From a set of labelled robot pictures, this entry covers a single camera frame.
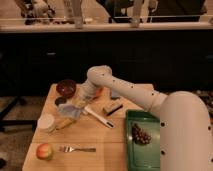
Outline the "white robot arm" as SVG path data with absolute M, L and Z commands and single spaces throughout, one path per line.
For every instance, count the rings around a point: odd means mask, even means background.
M 106 65 L 93 66 L 80 85 L 76 104 L 83 107 L 96 90 L 107 87 L 160 119 L 160 171 L 213 171 L 213 134 L 208 109 L 195 94 L 169 95 L 116 78 Z

